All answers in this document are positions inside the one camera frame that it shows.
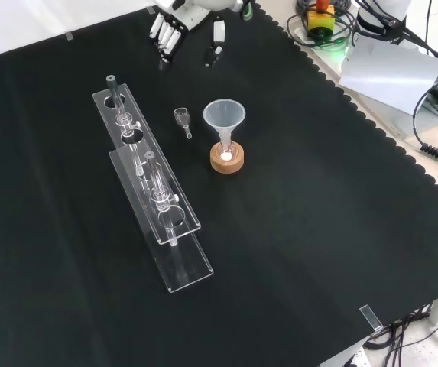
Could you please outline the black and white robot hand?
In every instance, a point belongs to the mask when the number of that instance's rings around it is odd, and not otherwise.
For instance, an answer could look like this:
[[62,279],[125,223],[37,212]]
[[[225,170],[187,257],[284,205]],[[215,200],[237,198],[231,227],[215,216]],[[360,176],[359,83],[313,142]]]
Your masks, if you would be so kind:
[[156,17],[149,38],[160,54],[158,68],[166,70],[186,35],[202,24],[212,11],[233,8],[235,1],[154,1]]

